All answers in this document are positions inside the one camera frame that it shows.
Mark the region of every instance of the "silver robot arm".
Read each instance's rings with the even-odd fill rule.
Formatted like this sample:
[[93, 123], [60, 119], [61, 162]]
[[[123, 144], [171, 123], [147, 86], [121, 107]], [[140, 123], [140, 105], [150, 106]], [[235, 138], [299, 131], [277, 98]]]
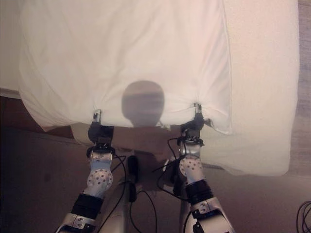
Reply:
[[88, 150], [90, 161], [90, 174], [87, 178], [87, 187], [76, 200], [72, 211], [68, 213], [55, 233], [91, 233], [95, 230], [95, 219], [101, 209], [104, 193], [112, 185], [110, 170], [114, 149], [110, 146], [113, 129], [108, 130], [108, 135], [98, 137], [100, 131], [101, 111], [97, 110], [89, 138], [95, 146]]
[[203, 174], [200, 149], [204, 145], [200, 139], [203, 127], [201, 106], [196, 104], [196, 123], [182, 128], [183, 137], [179, 142], [181, 160], [179, 175], [185, 181], [190, 211], [196, 223], [187, 233], [235, 233], [218, 199], [213, 196]]

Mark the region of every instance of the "white joint cover with dots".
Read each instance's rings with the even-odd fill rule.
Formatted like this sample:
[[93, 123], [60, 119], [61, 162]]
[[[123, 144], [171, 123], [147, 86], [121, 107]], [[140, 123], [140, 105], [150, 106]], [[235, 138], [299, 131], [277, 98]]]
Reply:
[[104, 192], [111, 187], [112, 181], [113, 178], [110, 170], [93, 170], [88, 176], [87, 188], [82, 193], [103, 198]]
[[186, 185], [205, 179], [200, 158], [187, 155], [179, 163], [181, 173], [187, 177]]

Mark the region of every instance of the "bed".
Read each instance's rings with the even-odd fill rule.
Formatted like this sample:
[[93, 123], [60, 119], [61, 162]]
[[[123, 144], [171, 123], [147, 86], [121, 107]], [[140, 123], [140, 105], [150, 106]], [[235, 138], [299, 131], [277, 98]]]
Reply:
[[296, 1], [282, 8], [268, 0], [19, 3], [19, 93], [42, 127], [88, 124], [97, 108], [102, 124], [133, 127], [123, 93], [148, 81], [165, 96], [157, 125], [185, 123], [193, 103], [202, 104], [213, 123], [201, 134], [204, 163], [234, 174], [288, 170], [299, 74]]

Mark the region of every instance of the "cable bundle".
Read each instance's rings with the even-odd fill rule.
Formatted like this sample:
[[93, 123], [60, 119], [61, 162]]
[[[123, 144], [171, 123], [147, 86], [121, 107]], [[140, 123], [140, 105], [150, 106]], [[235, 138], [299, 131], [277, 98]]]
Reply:
[[309, 223], [307, 217], [310, 215], [311, 201], [306, 201], [301, 204], [297, 211], [296, 217], [296, 230], [297, 233], [311, 233], [311, 217], [309, 217]]

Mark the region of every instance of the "black electrical cord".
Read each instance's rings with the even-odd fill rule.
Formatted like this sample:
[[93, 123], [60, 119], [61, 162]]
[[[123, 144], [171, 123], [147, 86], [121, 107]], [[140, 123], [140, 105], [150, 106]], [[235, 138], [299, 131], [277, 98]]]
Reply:
[[302, 233], [308, 233], [308, 232], [311, 233], [311, 226], [308, 226], [306, 223], [307, 216], [311, 211], [311, 201], [306, 201], [306, 202], [302, 203], [301, 206], [298, 208], [297, 215], [296, 215], [296, 231], [297, 231], [297, 233], [301, 232], [299, 230], [298, 222], [299, 222], [300, 211], [302, 209], [303, 209], [303, 211], [302, 211], [302, 223], [301, 223]]
[[187, 217], [186, 217], [186, 219], [185, 219], [183, 233], [186, 232], [186, 226], [187, 226], [187, 222], [188, 222], [188, 218], [190, 217], [190, 214], [191, 214], [191, 211], [189, 211], [189, 213], [188, 213], [188, 215], [187, 215]]
[[168, 145], [169, 148], [171, 149], [171, 152], [173, 153], [173, 156], [174, 156], [175, 160], [177, 160], [177, 158], [176, 158], [176, 155], [175, 155], [175, 152], [174, 152], [173, 148], [172, 148], [171, 145], [170, 145], [170, 141], [172, 141], [172, 140], [177, 140], [177, 139], [178, 139], [178, 138], [175, 137], [175, 138], [170, 138], [169, 140], [167, 140], [167, 145]]
[[311, 206], [311, 202], [306, 204], [304, 209], [303, 209], [301, 228], [302, 228], [303, 232], [307, 232], [306, 230], [308, 230], [308, 232], [311, 233], [311, 229], [310, 229], [310, 227], [307, 226], [307, 223], [306, 223], [307, 215], [309, 214], [309, 212], [311, 210], [311, 207], [309, 207], [309, 206]]
[[[148, 199], [149, 199], [150, 202], [151, 202], [151, 205], [152, 205], [152, 207], [153, 207], [153, 209], [154, 209], [154, 213], [155, 213], [155, 233], [157, 233], [157, 215], [156, 215], [156, 207], [155, 207], [155, 204], [154, 204], [154, 202], [152, 201], [151, 197], [149, 196], [149, 194], [148, 194], [146, 191], [141, 190], [141, 191], [137, 192], [136, 195], [138, 195], [139, 193], [145, 193], [145, 194], [147, 195]], [[142, 233], [142, 232], [138, 229], [138, 227], [135, 225], [135, 223], [134, 223], [134, 221], [133, 221], [133, 218], [132, 218], [132, 205], [133, 205], [133, 202], [131, 202], [131, 204], [130, 204], [130, 219], [131, 219], [132, 225], [133, 225], [133, 227], [136, 229], [136, 231], [138, 231], [139, 233]]]
[[167, 170], [168, 170], [170, 167], [172, 167], [172, 166], [171, 166], [171, 165], [167, 166], [166, 170], [165, 170], [165, 171], [159, 176], [159, 178], [157, 179], [157, 182], [156, 182], [157, 187], [158, 187], [160, 190], [162, 190], [162, 191], [164, 191], [164, 192], [166, 192], [166, 193], [172, 195], [173, 197], [176, 197], [176, 198], [178, 198], [178, 199], [180, 199], [180, 200], [188, 201], [188, 199], [180, 198], [179, 196], [176, 196], [174, 193], [171, 193], [171, 192], [165, 190], [164, 188], [161, 188], [161, 187], [160, 187], [160, 179], [162, 178], [162, 176], [167, 172]]
[[[122, 159], [122, 162], [124, 162], [125, 160], [126, 160], [126, 156], [125, 155], [121, 155], [121, 156], [119, 156], [120, 158], [123, 158]], [[112, 172], [114, 172], [114, 170], [116, 170], [117, 168], [118, 168], [118, 166], [120, 166], [121, 165], [121, 162], [120, 163], [118, 163], [112, 170], [111, 170], [111, 173]]]
[[152, 170], [151, 172], [158, 171], [158, 170], [160, 170], [161, 168], [164, 168], [164, 167], [166, 167], [166, 166], [172, 165], [173, 163], [175, 163], [175, 160], [172, 161], [172, 162], [170, 162], [170, 163], [168, 163], [168, 164], [166, 164], [166, 165], [164, 165], [164, 166], [158, 167], [158, 168], [156, 168], [155, 170]]
[[122, 194], [117, 202], [117, 204], [113, 207], [113, 209], [110, 211], [110, 213], [108, 214], [108, 216], [106, 217], [106, 219], [104, 220], [104, 222], [102, 223], [102, 225], [100, 226], [100, 228], [98, 229], [97, 233], [99, 233], [101, 231], [101, 229], [103, 228], [104, 224], [107, 222], [107, 220], [109, 219], [109, 217], [111, 216], [111, 214], [115, 211], [115, 209], [117, 208], [118, 204], [120, 203], [124, 193], [125, 193], [125, 183], [127, 181], [126, 179], [126, 170], [125, 170], [125, 166], [124, 166], [124, 163], [123, 163], [123, 160], [117, 156], [116, 154], [114, 154], [114, 156], [116, 156], [119, 160], [120, 160], [120, 163], [122, 164], [122, 167], [123, 167], [123, 171], [124, 171], [124, 183], [123, 183], [123, 190], [122, 190]]

